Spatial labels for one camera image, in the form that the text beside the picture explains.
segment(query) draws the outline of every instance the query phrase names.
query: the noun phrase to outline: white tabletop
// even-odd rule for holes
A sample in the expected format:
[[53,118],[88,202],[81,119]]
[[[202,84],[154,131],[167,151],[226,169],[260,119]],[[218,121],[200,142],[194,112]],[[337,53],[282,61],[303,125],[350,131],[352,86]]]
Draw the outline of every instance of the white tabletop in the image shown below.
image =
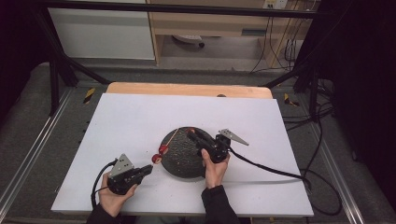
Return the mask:
[[[229,129],[249,142],[248,147],[232,142],[239,154],[299,174],[276,100],[105,93],[51,210],[90,213],[93,182],[106,164],[122,153],[135,167],[151,164],[163,138],[185,126],[203,129],[212,136]],[[301,180],[266,172],[236,157],[231,157],[223,186],[240,217],[313,216]],[[201,200],[204,188],[201,177],[181,179],[160,164],[154,165],[152,174],[144,178],[122,212],[199,216],[205,213]]]

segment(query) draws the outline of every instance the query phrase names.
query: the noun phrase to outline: left hand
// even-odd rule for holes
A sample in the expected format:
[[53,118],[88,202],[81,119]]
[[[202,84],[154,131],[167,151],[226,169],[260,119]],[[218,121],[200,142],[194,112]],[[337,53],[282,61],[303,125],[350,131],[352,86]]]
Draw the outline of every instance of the left hand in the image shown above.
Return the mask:
[[[108,173],[105,173],[103,175],[103,179],[102,179],[102,187],[101,188],[105,188],[107,187],[107,179],[108,179]],[[118,195],[115,194],[113,192],[111,192],[111,190],[109,188],[107,189],[102,189],[99,190],[99,201],[100,204],[102,205],[103,209],[105,209],[105,211],[113,216],[116,217],[122,206],[124,205],[124,203],[131,198],[132,196],[134,196],[134,191],[136,190],[137,185],[133,185],[127,192],[125,195]]]

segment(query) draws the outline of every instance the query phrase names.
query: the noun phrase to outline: hand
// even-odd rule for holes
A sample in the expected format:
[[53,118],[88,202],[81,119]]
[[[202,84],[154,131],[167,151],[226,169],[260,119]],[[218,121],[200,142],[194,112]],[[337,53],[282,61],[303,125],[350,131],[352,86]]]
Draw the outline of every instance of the hand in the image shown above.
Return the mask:
[[[108,179],[108,173],[103,175],[102,187],[101,188],[107,187],[107,179]],[[137,188],[137,185],[133,185],[126,192],[125,195],[115,194],[115,193],[111,192],[111,190],[109,188],[99,190],[100,204],[102,205],[103,209],[105,209],[105,211],[109,215],[111,215],[113,217],[116,217],[119,214],[119,212],[120,212],[122,206],[124,205],[124,203],[129,198],[134,196],[134,191],[136,190],[136,188]]]
[[227,170],[228,161],[230,160],[230,154],[227,158],[219,163],[213,163],[210,160],[209,153],[205,150],[201,150],[203,160],[203,166],[206,166],[205,181],[208,189],[213,189],[216,186],[221,185],[222,178],[224,177],[225,171]]

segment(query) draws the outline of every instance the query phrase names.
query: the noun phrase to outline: white board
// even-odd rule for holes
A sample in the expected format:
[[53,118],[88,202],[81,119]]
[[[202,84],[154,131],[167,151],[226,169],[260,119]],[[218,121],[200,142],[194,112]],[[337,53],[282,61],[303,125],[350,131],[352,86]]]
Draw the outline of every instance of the white board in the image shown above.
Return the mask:
[[[232,142],[239,154],[299,174],[276,100],[106,93],[51,210],[90,213],[93,182],[106,164],[122,153],[135,167],[151,164],[163,138],[185,126],[201,128],[212,136],[227,128],[249,142],[248,147]],[[223,186],[240,217],[313,216],[301,180],[266,172],[233,155]],[[202,215],[204,188],[203,178],[178,178],[160,164],[154,165],[152,174],[145,177],[122,211],[153,216]]]

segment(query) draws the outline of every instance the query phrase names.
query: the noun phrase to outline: black sleeve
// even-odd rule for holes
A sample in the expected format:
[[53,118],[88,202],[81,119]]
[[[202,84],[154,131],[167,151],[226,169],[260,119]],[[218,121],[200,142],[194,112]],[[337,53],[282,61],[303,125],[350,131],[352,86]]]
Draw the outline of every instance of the black sleeve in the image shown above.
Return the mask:
[[201,197],[206,210],[205,224],[239,224],[222,185],[205,189]]
[[116,218],[109,215],[101,204],[97,204],[88,217],[87,224],[118,224]]

